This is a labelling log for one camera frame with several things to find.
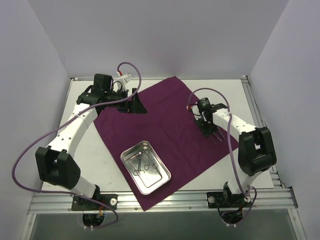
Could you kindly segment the purple surgical cloth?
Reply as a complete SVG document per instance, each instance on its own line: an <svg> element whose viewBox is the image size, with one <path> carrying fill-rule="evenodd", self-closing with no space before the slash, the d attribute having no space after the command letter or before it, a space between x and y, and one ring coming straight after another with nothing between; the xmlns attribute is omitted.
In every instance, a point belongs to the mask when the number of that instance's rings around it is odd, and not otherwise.
<svg viewBox="0 0 320 240"><path fill-rule="evenodd" d="M138 96L146 114L103 110L94 125L144 211L158 204L204 171L229 155L238 143L235 139L214 143L205 137L187 111L188 102L197 97L177 77L170 77L141 91ZM171 179L156 191L140 193L121 161L121 154L148 141L171 173Z"/></svg>

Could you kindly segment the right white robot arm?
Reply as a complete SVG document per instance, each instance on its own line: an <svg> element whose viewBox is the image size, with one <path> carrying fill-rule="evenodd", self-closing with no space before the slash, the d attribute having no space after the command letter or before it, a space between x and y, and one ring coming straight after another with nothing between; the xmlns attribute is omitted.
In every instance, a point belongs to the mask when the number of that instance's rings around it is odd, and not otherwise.
<svg viewBox="0 0 320 240"><path fill-rule="evenodd" d="M222 200L232 207L240 201L240 194L249 194L250 185L259 175L276 164L271 132L232 114L223 103L211 104L207 97L187 109L206 137L227 141L234 177L225 183Z"/></svg>

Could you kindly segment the steel instrument tray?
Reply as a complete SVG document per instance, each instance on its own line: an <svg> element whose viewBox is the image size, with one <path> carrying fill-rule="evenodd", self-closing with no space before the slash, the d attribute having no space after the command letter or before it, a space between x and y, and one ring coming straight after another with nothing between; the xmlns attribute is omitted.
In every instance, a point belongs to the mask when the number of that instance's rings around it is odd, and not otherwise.
<svg viewBox="0 0 320 240"><path fill-rule="evenodd" d="M142 147L147 146L150 149L151 159L157 163L157 169L150 168L144 174L134 176L133 171L137 167L137 154L142 152ZM149 195L171 179L171 173L165 164L162 162L152 145L148 141L141 141L131 148L125 150L120 155L126 171L129 173L138 191L142 195ZM144 170L144 165L147 163L147 156L141 154L141 168Z"/></svg>

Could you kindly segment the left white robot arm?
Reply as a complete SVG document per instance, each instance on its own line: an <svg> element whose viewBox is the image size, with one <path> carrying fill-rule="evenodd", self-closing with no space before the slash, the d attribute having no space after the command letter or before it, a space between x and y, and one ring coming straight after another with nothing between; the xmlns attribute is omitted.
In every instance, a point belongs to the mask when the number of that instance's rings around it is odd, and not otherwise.
<svg viewBox="0 0 320 240"><path fill-rule="evenodd" d="M47 147L39 147L35 153L40 180L83 196L82 202L90 210L100 206L100 188L81 176L81 169L74 160L75 152L91 123L105 108L116 108L120 113L147 113L136 88L132 89L133 96L128 96L126 85L132 79L130 73L120 74L116 79L107 74L95 74L93 84L78 96L69 124Z"/></svg>

